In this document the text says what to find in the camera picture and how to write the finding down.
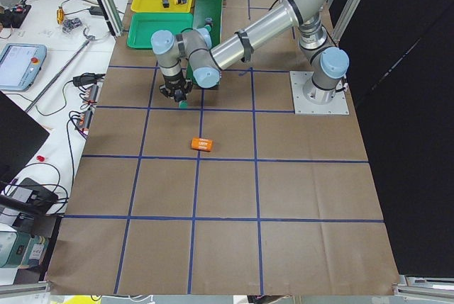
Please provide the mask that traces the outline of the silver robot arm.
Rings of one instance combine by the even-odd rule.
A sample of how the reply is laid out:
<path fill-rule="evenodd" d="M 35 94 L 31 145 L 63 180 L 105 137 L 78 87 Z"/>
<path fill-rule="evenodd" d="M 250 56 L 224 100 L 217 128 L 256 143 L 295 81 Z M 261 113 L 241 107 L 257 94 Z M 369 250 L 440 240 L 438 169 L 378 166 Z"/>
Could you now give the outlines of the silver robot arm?
<path fill-rule="evenodd" d="M 238 61 L 250 61 L 259 47 L 296 27 L 300 32 L 299 49 L 314 69 L 303 86 L 304 97 L 318 105 L 331 102 L 350 60 L 344 50 L 330 43 L 321 25 L 320 9 L 325 1 L 281 0 L 279 6 L 217 46 L 212 45 L 206 27 L 176 35 L 168 30 L 155 32 L 150 42 L 165 81 L 160 92 L 177 103 L 186 101 L 194 83 L 205 89 L 214 87 L 221 71 Z M 184 77 L 180 64 L 183 58 L 189 61 L 194 83 Z"/>

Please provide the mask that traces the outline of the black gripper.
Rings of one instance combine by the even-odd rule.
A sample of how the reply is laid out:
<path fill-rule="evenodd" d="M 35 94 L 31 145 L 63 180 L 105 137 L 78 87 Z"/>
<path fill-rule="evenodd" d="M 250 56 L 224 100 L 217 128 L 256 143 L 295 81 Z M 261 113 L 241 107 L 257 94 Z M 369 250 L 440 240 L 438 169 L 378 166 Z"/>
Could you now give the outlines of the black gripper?
<path fill-rule="evenodd" d="M 186 98 L 192 91 L 192 81 L 186 81 L 182 72 L 172 76 L 164 74 L 163 78 L 165 83 L 159 86 L 159 91 L 166 98 L 172 98 L 177 90 L 181 90 Z"/>

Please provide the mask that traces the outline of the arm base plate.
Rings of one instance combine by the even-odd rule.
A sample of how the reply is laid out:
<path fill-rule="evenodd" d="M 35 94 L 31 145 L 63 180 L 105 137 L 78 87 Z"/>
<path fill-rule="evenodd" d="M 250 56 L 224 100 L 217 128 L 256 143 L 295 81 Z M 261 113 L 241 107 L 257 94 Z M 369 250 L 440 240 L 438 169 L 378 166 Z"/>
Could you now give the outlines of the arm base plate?
<path fill-rule="evenodd" d="M 324 91 L 313 84 L 312 75 L 313 72 L 291 71 L 289 73 L 294 113 L 310 116 L 347 116 L 349 110 L 345 92 L 338 91 L 342 83 L 338 82 L 333 90 Z"/>

